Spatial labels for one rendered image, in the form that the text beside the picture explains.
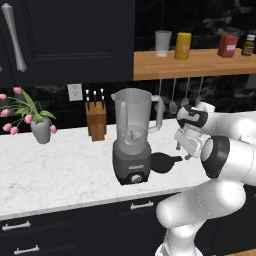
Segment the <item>dark bottle with yellow label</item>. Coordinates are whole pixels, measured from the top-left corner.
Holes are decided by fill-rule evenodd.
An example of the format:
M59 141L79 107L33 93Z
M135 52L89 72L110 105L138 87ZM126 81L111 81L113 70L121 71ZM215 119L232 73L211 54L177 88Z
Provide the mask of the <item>dark bottle with yellow label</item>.
M250 56L254 50L254 40L256 36L249 34L246 38L246 41L243 44L241 55L242 56Z

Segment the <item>clear white cup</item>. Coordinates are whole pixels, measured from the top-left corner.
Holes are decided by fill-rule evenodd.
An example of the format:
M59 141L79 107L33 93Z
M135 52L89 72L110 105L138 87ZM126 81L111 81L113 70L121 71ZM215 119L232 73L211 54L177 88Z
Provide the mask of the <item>clear white cup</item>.
M157 57L167 57L172 32L166 30L157 30L155 32L155 51Z

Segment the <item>wooden wall shelf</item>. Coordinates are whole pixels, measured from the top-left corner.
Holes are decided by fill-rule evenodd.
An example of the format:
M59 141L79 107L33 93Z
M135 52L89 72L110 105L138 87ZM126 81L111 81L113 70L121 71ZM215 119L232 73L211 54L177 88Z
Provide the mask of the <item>wooden wall shelf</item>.
M174 53L157 57L155 51L135 52L133 80L256 74L256 54L242 56L239 48L231 58L219 56L216 49L192 49L187 60L176 60Z

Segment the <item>yellow canister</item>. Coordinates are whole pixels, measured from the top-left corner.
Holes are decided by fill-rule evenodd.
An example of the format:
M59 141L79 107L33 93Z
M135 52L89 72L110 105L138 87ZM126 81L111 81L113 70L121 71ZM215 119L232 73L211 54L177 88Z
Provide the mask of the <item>yellow canister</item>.
M176 49L174 57L177 60L187 60L191 46L191 33L179 32L177 34Z

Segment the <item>grey blender with clear jar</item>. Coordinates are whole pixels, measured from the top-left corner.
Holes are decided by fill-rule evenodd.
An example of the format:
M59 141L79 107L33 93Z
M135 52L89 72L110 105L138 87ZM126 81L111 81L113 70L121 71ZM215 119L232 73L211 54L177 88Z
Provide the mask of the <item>grey blender with clear jar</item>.
M162 127L163 100L150 92L127 88L111 95L115 102L117 139L112 165L121 185L148 181L151 170L150 133Z

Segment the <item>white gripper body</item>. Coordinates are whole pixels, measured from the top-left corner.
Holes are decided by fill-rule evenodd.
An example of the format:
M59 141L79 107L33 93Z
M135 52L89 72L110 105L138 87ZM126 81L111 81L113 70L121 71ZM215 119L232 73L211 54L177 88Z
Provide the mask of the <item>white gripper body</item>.
M177 130L174 139L192 157L199 157L202 149L202 141L200 139L187 136L182 129Z

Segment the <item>grey vase with pink flowers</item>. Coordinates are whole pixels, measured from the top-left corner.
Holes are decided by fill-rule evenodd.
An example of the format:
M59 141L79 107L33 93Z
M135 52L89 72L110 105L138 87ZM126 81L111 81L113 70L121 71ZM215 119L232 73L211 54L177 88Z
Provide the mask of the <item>grey vase with pink flowers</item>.
M0 118L5 118L10 112L19 116L19 119L3 125L2 130L16 135L19 132L19 125L24 122L28 124L39 144L50 142L51 135L57 132L57 127L52 120L56 117L49 111L43 110L39 102L34 102L29 94L21 87L14 87L14 97L0 94L0 101L10 101L10 105L0 106Z

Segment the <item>wooden knife block with knives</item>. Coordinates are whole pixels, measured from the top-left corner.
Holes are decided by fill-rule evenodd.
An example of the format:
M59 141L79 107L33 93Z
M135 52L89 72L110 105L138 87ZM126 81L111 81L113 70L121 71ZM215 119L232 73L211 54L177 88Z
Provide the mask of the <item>wooden knife block with knives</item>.
M93 92L93 99L89 97L89 90L86 89L86 118L88 135L91 137L93 142L103 141L107 133L107 111L105 98L103 95L104 90L100 89L101 99L97 100L97 92Z

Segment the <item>dark drawer front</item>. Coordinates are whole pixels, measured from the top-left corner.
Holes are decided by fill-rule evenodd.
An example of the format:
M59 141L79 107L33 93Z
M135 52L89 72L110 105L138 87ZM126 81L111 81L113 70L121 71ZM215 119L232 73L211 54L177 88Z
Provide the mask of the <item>dark drawer front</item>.
M13 252L17 248L29 249L35 245L39 246L40 251L18 256L103 256L100 247L83 248L68 237L53 239L28 235L0 238L0 256L15 256Z
M2 226L22 224L26 221L31 223L31 227L2 231ZM100 206L78 208L59 212L45 213L21 218L14 218L0 221L0 237L19 234L24 232L40 231L45 228L56 228L59 226L81 226L100 223L102 221L102 208Z
M115 202L103 206L103 219L108 224L109 247L115 256L155 256L166 229L156 217L156 206L169 197L159 195ZM130 205L154 202L153 207L130 210Z

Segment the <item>dark wall cupboard door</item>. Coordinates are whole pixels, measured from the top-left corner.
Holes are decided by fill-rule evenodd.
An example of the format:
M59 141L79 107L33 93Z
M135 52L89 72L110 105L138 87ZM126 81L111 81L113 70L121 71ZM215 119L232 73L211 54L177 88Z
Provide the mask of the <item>dark wall cupboard door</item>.
M1 6L13 7L17 70ZM135 0L0 0L0 88L130 81Z

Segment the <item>red box with white label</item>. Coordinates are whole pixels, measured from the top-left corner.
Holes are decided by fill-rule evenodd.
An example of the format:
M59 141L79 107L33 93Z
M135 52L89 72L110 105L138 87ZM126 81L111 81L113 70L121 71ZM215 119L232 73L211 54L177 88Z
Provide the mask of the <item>red box with white label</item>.
M237 42L237 36L222 35L218 47L218 55L223 58L233 57L236 50Z

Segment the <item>black blender lid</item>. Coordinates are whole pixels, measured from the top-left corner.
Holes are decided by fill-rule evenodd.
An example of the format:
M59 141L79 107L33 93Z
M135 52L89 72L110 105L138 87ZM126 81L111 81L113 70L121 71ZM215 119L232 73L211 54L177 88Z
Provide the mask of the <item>black blender lid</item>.
M181 156L170 156L165 153L156 152L151 155L151 169L160 174L169 172L172 167L182 161Z

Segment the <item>white wall socket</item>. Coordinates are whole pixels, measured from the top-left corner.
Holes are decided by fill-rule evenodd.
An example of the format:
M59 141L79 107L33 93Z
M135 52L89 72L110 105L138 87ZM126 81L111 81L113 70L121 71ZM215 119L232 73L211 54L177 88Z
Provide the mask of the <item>white wall socket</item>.
M82 93L82 85L81 84L68 84L68 95L70 101L82 101L83 93Z

